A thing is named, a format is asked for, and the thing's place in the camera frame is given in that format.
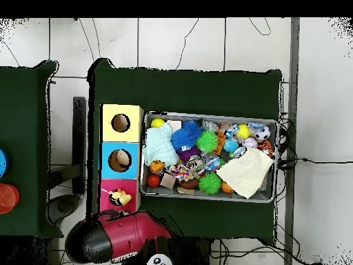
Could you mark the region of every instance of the red ball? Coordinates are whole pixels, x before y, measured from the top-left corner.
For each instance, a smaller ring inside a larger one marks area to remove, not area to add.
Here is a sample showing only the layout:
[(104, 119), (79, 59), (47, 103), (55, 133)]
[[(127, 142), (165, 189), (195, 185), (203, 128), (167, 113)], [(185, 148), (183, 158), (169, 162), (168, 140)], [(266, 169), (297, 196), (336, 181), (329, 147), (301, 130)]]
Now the red ball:
[(157, 175), (150, 175), (147, 179), (147, 185), (151, 188), (157, 188), (161, 183), (161, 178)]

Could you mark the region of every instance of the green cloth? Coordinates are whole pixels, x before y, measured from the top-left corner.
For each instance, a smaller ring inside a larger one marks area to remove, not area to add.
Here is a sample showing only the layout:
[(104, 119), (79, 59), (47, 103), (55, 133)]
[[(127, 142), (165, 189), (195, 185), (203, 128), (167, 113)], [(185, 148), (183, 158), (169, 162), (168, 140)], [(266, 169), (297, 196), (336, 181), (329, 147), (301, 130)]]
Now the green cloth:
[[(164, 71), (112, 68), (107, 59), (89, 70), (90, 99), (94, 103), (93, 177), (98, 177), (99, 105), (139, 105), (145, 111), (250, 117), (278, 120), (281, 71)], [(97, 181), (93, 180), (93, 194)], [(93, 196), (92, 208), (97, 209)], [(254, 204), (200, 199), (141, 198), (141, 210), (164, 218), (186, 236), (251, 237), (273, 242), (274, 202)]]
[(0, 215), (0, 235), (61, 237), (46, 217), (48, 187), (47, 82), (57, 67), (0, 67), (0, 148), (9, 160), (1, 184), (12, 184), (19, 203)]

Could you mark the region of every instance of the yellow cloth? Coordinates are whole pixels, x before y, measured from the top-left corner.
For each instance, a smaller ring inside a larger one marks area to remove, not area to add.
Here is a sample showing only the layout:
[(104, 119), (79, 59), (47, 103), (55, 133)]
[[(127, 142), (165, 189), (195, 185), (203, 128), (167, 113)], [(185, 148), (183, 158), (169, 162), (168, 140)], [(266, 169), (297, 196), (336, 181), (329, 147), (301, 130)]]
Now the yellow cloth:
[(240, 196), (249, 199), (261, 187), (273, 160), (257, 148), (246, 149), (244, 155), (231, 159), (216, 173)]

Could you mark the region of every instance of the yellow box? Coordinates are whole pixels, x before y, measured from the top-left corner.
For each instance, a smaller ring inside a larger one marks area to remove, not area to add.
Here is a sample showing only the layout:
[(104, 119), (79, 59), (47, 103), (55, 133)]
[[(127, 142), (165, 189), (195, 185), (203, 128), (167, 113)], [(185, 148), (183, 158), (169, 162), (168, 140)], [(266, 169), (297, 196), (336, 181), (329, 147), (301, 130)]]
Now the yellow box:
[(103, 104), (103, 141), (140, 142), (142, 119), (139, 106)]

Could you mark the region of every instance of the green spiky ball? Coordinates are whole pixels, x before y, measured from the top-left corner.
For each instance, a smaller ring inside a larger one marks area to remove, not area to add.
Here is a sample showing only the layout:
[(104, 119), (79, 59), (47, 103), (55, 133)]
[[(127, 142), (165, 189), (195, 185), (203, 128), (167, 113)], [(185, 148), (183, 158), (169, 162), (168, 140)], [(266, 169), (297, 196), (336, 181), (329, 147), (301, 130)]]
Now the green spiky ball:
[(199, 189), (207, 194), (216, 194), (222, 184), (222, 180), (215, 173), (207, 173), (199, 180)]
[(196, 146), (200, 151), (210, 153), (217, 147), (218, 138), (210, 130), (205, 130), (202, 132), (201, 136), (196, 140)]

